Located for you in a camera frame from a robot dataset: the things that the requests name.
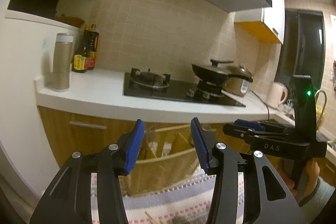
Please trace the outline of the grey sleeve right forearm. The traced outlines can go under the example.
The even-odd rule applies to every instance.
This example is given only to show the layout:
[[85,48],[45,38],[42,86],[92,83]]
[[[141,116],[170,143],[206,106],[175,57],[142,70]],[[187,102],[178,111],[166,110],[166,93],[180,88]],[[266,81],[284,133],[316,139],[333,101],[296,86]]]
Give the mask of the grey sleeve right forearm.
[[299,203],[299,207],[306,218],[306,223],[312,223],[318,217],[334,191],[334,186],[318,177],[315,189]]

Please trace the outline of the person's right hand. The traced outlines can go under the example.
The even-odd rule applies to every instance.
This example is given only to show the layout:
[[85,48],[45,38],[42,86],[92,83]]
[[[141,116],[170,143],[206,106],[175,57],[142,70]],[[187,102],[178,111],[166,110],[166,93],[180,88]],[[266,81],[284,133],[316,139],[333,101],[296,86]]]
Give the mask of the person's right hand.
[[295,182],[290,178],[284,169],[284,163],[285,160],[281,159],[277,163],[276,170],[284,180],[292,195],[295,197],[297,203],[300,203],[304,198],[307,198],[315,190],[320,168],[314,159],[308,160],[306,166],[302,170],[298,186],[295,186]]

